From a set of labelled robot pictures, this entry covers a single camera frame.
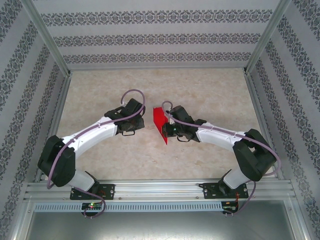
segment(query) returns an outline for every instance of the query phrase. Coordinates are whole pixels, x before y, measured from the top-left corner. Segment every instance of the red object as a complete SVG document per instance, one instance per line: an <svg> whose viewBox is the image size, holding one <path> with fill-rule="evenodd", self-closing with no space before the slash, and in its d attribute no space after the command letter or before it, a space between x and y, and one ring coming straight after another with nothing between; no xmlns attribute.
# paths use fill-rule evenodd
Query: red object
<svg viewBox="0 0 320 240"><path fill-rule="evenodd" d="M168 118L165 116L164 111L162 111L162 107L153 108L153 122L156 128L159 130L161 136L163 137L165 144L168 145L168 138L165 137L164 134L162 133L162 126L165 123L168 123Z"/></svg>

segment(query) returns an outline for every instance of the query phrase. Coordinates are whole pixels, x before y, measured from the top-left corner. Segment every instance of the beige floor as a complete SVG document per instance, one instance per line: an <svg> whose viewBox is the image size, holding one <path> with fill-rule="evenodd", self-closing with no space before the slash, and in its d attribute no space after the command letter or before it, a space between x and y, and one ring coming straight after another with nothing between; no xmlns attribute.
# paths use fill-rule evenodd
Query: beige floor
<svg viewBox="0 0 320 240"><path fill-rule="evenodd" d="M237 166L232 152L208 143L168 145L153 123L152 109L164 100L182 105L193 119L235 131L259 129L247 85L240 68L142 69L76 71L66 98L58 136L71 135L120 106L122 94L140 89L146 96L145 128L135 136L106 139L76 161L77 169L97 179L220 178ZM138 93L131 97L141 100Z"/></svg>

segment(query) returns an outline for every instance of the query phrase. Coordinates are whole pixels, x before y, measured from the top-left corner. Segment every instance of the wall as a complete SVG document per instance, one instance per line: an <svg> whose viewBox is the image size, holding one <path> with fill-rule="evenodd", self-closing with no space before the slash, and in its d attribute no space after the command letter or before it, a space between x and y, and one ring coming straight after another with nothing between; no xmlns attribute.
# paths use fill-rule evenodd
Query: wall
<svg viewBox="0 0 320 240"><path fill-rule="evenodd" d="M64 76L18 0L0 2L0 239L32 182Z"/></svg>
<svg viewBox="0 0 320 240"><path fill-rule="evenodd" d="M319 0L293 0L251 72L312 239L320 239L319 18Z"/></svg>
<svg viewBox="0 0 320 240"><path fill-rule="evenodd" d="M35 0L70 69L244 67L279 0Z"/></svg>

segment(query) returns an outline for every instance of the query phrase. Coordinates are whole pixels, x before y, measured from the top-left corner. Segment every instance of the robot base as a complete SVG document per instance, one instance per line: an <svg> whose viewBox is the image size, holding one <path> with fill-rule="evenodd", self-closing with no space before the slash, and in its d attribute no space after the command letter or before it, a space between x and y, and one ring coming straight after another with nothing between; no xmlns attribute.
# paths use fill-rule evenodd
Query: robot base
<svg viewBox="0 0 320 240"><path fill-rule="evenodd" d="M219 190L218 182L206 182L201 183L198 186L203 189L204 199L247 199L249 197L247 185L245 183L241 184L236 189L231 189L228 196L223 195Z"/></svg>
<svg viewBox="0 0 320 240"><path fill-rule="evenodd" d="M96 195L102 197L104 200L113 200L115 195L114 184L100 184ZM71 189L70 200L97 200L96 197L85 194L74 188Z"/></svg>

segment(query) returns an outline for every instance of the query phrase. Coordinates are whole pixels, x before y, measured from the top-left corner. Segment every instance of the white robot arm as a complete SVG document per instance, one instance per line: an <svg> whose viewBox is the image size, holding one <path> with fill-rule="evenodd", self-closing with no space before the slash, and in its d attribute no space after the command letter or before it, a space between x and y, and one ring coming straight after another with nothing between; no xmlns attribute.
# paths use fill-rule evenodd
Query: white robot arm
<svg viewBox="0 0 320 240"><path fill-rule="evenodd" d="M99 182L88 172L76 170L75 161L86 150L98 144L99 142L113 137L117 134L125 135L130 132L134 135L136 130L144 128L144 120L139 113L127 120L122 118L131 116L142 108L142 104L131 99L126 106L118 107L108 111L96 123L86 127L85 129L63 138L56 135L51 136L42 151L38 167L49 177L53 167L51 180L57 187L70 185L83 191L95 193L98 189ZM55 159L60 153L60 157L53 166Z"/></svg>
<svg viewBox="0 0 320 240"><path fill-rule="evenodd" d="M248 181L259 181L276 162L276 158L270 151L246 140L249 138L269 147L266 140L255 129L250 129L248 132L236 132L214 126L202 119L194 121L180 105L168 111L167 114L181 123L193 126L181 124L178 121L167 122L161 128L165 138L177 137L180 142L193 140L199 143L210 143L234 152L238 167L228 171L219 181L219 190L226 197L231 190L241 184Z"/></svg>

